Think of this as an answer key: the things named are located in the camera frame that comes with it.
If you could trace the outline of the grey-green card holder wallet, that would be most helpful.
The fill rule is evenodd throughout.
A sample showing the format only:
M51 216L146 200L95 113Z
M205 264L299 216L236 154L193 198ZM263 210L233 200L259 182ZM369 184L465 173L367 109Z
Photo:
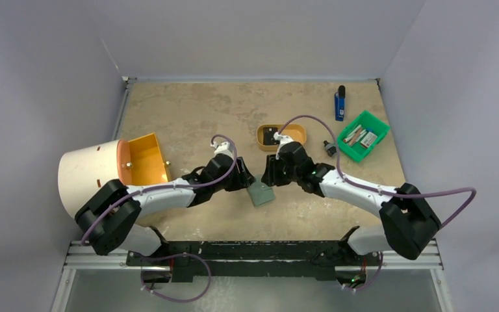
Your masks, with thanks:
M256 175L255 181L246 189L254 207L262 206L275 200L272 187L261 181L262 175Z

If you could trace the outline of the black credit card stack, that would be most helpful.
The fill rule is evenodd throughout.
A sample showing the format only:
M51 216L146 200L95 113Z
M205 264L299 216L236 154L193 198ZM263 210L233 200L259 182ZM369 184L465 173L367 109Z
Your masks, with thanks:
M264 146L275 146L279 141L275 139L274 135L277 133L277 127L265 127L262 130L262 144Z

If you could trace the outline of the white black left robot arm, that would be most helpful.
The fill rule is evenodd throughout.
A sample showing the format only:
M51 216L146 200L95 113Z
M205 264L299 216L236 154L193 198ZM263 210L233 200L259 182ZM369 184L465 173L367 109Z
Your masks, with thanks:
M133 186L112 179L84 203L69 206L67 212L82 230L83 242L97 255L123 248L159 266L167 260L166 240L159 230L138 226L140 217L195 207L219 191L246 189L254 182L242 157L218 153L207 165L167 183Z

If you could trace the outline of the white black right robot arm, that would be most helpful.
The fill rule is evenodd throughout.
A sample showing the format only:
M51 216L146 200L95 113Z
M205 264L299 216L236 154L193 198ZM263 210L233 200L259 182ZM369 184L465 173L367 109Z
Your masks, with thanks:
M376 226L355 226L341 238L339 256L349 265L366 254L389 250L415 260L441 229L441 221L414 185L386 187L341 175L335 166L314 162L299 142L267 156L261 181L269 187L296 183L309 194L349 203L377 217Z

